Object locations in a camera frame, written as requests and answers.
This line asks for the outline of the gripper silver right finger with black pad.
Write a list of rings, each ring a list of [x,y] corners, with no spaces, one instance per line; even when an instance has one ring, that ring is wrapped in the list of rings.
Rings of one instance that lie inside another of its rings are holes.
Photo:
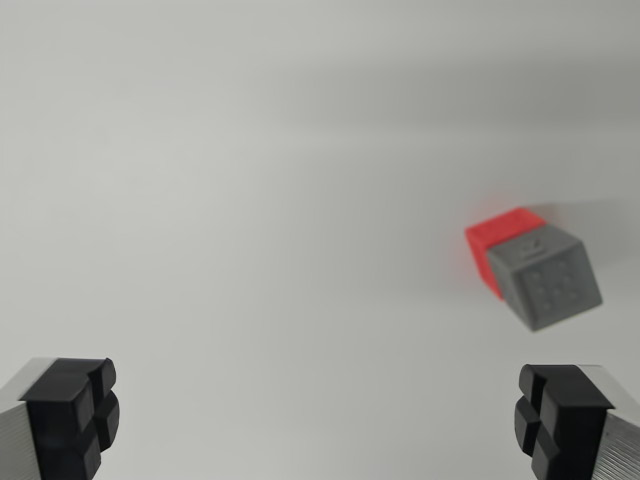
[[[517,443],[538,479],[637,479],[639,402],[602,366],[526,364]]]

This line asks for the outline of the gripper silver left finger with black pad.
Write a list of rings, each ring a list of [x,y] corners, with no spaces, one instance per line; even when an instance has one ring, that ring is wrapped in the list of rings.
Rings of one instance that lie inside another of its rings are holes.
[[[1,387],[1,478],[89,480],[116,438],[113,361],[29,360]]]

